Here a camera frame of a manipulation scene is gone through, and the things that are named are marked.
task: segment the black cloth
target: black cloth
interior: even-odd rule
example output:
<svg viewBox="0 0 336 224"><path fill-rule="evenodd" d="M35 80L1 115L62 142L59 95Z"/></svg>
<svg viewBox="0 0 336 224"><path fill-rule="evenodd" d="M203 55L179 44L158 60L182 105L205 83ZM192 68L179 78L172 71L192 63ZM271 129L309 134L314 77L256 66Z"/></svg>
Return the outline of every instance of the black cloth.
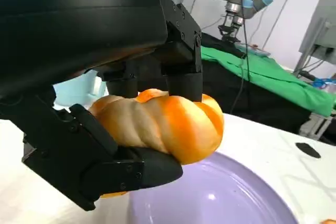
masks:
<svg viewBox="0 0 336 224"><path fill-rule="evenodd" d="M245 58L245 53L237 49L232 42L222 41L209 34L202 33L202 46L212 47L219 51L228 52L238 58Z"/></svg>

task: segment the orange bread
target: orange bread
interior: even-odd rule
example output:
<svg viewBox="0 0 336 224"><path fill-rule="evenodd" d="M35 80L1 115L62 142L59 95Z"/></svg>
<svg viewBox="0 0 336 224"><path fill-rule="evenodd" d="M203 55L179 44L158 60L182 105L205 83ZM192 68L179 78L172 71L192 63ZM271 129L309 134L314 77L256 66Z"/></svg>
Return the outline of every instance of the orange bread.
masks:
<svg viewBox="0 0 336 224"><path fill-rule="evenodd" d="M135 99L103 97L89 111L119 145L172 154L181 164L211 155L223 137L223 113L207 95L202 102L191 102L150 89Z"/></svg>

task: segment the black mount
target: black mount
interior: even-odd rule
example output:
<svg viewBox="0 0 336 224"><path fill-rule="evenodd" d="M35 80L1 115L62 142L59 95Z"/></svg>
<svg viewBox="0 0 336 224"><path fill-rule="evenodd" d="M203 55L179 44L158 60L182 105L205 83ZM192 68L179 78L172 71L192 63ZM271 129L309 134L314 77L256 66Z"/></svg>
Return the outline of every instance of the black mount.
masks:
<svg viewBox="0 0 336 224"><path fill-rule="evenodd" d="M160 0L166 20L166 43L152 54L161 62L170 95L201 101L203 91L201 29L182 4ZM126 98L138 95L136 66L132 59L110 65L99 76L107 82L110 94Z"/></svg>
<svg viewBox="0 0 336 224"><path fill-rule="evenodd" d="M154 52L167 75L170 95L202 100L201 29L188 11L160 0L168 29L165 45ZM136 97L132 61L108 64L100 72L110 94ZM23 163L84 210L95 209L103 194L155 187L182 176L172 156L147 148L118 146L81 105L53 108L52 86L0 99L0 118L24 133Z"/></svg>

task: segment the screw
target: screw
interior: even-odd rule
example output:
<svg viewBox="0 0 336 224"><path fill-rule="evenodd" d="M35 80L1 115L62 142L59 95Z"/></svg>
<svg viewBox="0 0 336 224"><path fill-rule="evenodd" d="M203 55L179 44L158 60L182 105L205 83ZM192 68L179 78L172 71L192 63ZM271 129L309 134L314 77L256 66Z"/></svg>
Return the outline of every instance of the screw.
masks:
<svg viewBox="0 0 336 224"><path fill-rule="evenodd" d="M128 166L126 167L126 171L127 171L128 173L130 173L132 170L133 170L133 168L132 168L131 165L128 165Z"/></svg>
<svg viewBox="0 0 336 224"><path fill-rule="evenodd" d="M126 184L125 183L121 183L120 184L120 189L121 190L125 190L126 189Z"/></svg>
<svg viewBox="0 0 336 224"><path fill-rule="evenodd" d="M49 156L49 153L47 151L42 151L41 152L41 157L42 158L47 158Z"/></svg>
<svg viewBox="0 0 336 224"><path fill-rule="evenodd" d="M200 46L201 44L201 40L200 40L200 37L199 36L196 36L196 46Z"/></svg>
<svg viewBox="0 0 336 224"><path fill-rule="evenodd" d="M72 124L72 125L69 127L69 131L70 131L71 133L76 133L77 130L78 130L78 127L77 127L77 125L75 125L75 124Z"/></svg>

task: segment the gray machine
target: gray machine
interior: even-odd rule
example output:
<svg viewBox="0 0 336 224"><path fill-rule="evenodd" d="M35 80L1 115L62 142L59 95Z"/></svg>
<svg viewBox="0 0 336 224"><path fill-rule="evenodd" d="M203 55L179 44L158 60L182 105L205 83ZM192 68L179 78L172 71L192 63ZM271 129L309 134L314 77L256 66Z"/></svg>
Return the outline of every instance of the gray machine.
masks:
<svg viewBox="0 0 336 224"><path fill-rule="evenodd" d="M299 51L294 75L305 68L309 56L336 65L336 0L319 0Z"/></svg>

